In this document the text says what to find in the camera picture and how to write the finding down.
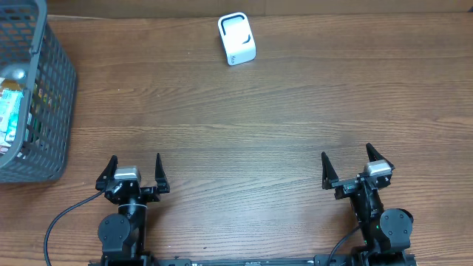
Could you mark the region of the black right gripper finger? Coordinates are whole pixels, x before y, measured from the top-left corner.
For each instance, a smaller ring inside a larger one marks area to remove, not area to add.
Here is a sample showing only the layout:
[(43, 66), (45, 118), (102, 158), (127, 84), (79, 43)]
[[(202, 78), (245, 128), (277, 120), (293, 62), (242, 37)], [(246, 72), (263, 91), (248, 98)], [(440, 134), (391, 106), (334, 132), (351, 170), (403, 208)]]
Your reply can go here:
[(386, 159), (382, 154), (380, 154), (371, 143), (366, 144), (366, 150), (370, 162), (385, 160), (392, 170), (395, 169), (395, 166), (390, 161), (388, 161), (388, 159)]
[(330, 158), (323, 151), (321, 153), (321, 162), (322, 162), (322, 183), (321, 186), (325, 190), (333, 188), (333, 183), (339, 181), (338, 175), (330, 162)]

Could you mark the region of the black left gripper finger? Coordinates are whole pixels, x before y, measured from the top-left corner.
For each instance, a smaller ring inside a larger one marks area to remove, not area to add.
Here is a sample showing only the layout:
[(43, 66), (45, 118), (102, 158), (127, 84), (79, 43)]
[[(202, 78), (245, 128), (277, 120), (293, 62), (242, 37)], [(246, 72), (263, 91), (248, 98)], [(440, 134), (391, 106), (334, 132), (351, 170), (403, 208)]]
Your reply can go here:
[(110, 180), (114, 179), (114, 174), (116, 172), (118, 166), (118, 157), (116, 155), (112, 155), (110, 161), (108, 162), (105, 169), (96, 179), (95, 189), (98, 191), (103, 191), (109, 184)]
[(163, 169), (160, 153), (157, 153), (156, 156), (154, 179), (157, 183), (157, 189), (160, 194), (167, 194), (170, 192), (170, 185)]

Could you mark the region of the yellow oil bottle silver cap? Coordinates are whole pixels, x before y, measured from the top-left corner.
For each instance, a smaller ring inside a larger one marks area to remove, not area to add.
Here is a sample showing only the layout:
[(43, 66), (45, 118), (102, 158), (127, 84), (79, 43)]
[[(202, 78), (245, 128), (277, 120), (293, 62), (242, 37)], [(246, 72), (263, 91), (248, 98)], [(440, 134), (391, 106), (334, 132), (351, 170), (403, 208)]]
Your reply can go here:
[(1, 91), (21, 91), (25, 87), (27, 71), (16, 66), (5, 67), (1, 70)]

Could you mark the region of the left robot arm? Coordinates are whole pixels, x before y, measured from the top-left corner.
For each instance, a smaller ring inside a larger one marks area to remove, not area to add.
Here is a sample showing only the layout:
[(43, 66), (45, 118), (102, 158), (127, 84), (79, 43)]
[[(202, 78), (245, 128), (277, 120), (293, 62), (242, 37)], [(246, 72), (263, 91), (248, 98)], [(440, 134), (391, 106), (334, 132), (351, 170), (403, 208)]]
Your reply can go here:
[(103, 218), (98, 226), (102, 243), (101, 265), (156, 265), (157, 260), (145, 250), (147, 204), (159, 202), (161, 194), (170, 192), (161, 156), (156, 156), (156, 184), (140, 185), (141, 174), (136, 166), (119, 166), (111, 157), (96, 180), (95, 188), (118, 207), (116, 214)]

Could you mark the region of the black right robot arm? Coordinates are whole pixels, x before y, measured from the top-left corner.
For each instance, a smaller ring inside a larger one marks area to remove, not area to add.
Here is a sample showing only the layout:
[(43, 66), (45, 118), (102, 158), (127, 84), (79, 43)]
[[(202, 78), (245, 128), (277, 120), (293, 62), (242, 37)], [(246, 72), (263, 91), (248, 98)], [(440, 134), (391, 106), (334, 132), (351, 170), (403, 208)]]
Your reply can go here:
[[(391, 184), (395, 166), (381, 155), (371, 143), (366, 144), (369, 162), (356, 177), (340, 180), (329, 157), (321, 153), (324, 190), (333, 189), (338, 200), (348, 198), (358, 225), (337, 242), (327, 256), (315, 256), (317, 265), (413, 266), (415, 256), (406, 253), (410, 248), (413, 215), (402, 208), (386, 209), (379, 191)], [(354, 233), (361, 232), (363, 246), (354, 247), (349, 254), (337, 256), (337, 250)]]

